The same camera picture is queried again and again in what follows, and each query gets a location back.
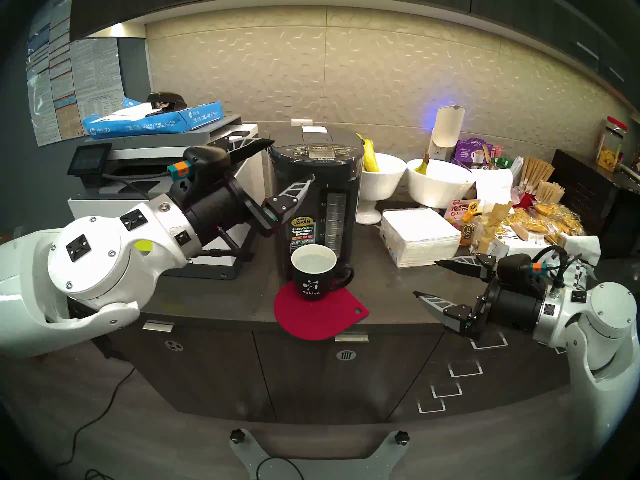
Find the white bowl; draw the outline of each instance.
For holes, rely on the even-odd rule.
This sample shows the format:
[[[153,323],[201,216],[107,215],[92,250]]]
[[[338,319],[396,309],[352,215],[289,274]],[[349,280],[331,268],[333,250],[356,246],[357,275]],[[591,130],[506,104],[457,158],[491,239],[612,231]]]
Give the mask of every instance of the white bowl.
[[[407,169],[403,160],[390,154],[376,153],[376,161],[380,171],[363,171],[360,176],[356,222],[364,225],[382,220],[382,215],[375,209],[376,201],[391,197]]]
[[[409,196],[430,208],[446,208],[454,199],[462,199],[475,181],[466,168],[436,159],[429,160],[427,175],[423,175],[415,171],[422,162],[420,158],[406,164]]]

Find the white printer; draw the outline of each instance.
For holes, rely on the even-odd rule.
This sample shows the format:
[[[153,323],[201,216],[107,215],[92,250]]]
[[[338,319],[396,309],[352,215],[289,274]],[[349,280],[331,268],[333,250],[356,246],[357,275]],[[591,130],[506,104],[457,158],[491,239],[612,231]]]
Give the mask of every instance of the white printer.
[[[97,147],[106,153],[104,173],[129,177],[131,175],[155,175],[167,170],[168,165],[182,161],[184,150],[191,146],[213,145],[222,138],[229,142],[258,135],[255,123],[242,123],[239,115],[227,115],[182,134],[149,134],[145,136],[110,137],[105,139],[85,139],[78,150]],[[72,166],[69,175],[77,175],[82,180],[84,191],[67,202],[75,219],[83,216],[118,217],[136,204],[145,201],[140,193],[125,182],[105,181],[100,175],[90,175],[83,171],[74,172]],[[244,160],[233,170],[234,177],[242,188],[257,203],[264,201],[263,161],[261,153]],[[171,177],[144,178],[130,181],[132,186],[145,191],[149,197],[169,191]],[[246,223],[233,226],[229,236],[241,248],[248,248],[255,236]],[[229,246],[218,237],[203,247],[204,250],[228,250]],[[200,256],[181,269],[167,270],[164,275],[178,277],[197,277],[201,279],[233,279],[238,274],[242,260],[237,257]]]

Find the gray floor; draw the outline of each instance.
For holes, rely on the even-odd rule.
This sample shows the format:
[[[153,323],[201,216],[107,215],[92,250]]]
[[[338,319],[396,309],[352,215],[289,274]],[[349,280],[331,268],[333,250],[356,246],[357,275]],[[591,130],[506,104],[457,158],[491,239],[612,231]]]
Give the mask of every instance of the gray floor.
[[[74,430],[103,411],[130,368],[106,360],[90,343],[43,361],[0,358],[0,396],[36,452],[53,464],[68,458]],[[75,461],[61,478],[82,479],[86,469],[96,468],[116,480],[246,480],[247,471],[227,443],[238,427],[250,430],[270,455],[311,458],[366,457],[394,429],[186,415],[135,372],[109,414],[81,432]],[[567,479],[575,467],[565,392],[401,428],[409,432],[411,447],[393,480]]]

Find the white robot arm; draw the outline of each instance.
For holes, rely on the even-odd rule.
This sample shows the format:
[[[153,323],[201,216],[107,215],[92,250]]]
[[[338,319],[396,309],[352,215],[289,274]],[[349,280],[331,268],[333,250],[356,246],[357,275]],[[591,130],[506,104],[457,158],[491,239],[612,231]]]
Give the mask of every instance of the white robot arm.
[[[253,139],[231,152],[188,148],[188,176],[168,194],[117,218],[87,216],[2,244],[0,352],[36,356],[124,327],[138,318],[158,276],[186,265],[202,245],[220,236],[233,254],[243,254],[226,233],[237,223],[270,235],[300,206],[313,176],[259,206],[227,170],[271,143]],[[152,243],[147,255],[135,247],[142,240]],[[95,313],[71,318],[67,298]]]
[[[548,283],[536,262],[553,249],[560,253],[561,264]],[[485,324],[493,323],[529,332],[539,343],[566,350],[575,440],[584,459],[593,458],[622,420],[640,382],[632,293],[613,282],[591,290],[565,286],[568,256],[557,246],[544,249],[533,260],[520,254],[496,262],[491,255],[477,254],[437,263],[489,284],[475,306],[415,292],[447,328],[477,340]]]

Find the jar of snacks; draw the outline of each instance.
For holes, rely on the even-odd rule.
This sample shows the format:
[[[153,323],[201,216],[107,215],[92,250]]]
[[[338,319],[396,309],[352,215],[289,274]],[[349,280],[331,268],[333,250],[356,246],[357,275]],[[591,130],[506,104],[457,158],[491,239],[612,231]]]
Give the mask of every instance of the jar of snacks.
[[[627,126],[612,116],[608,116],[598,143],[596,163],[613,172],[618,164],[618,154],[622,147],[622,139],[627,133]]]

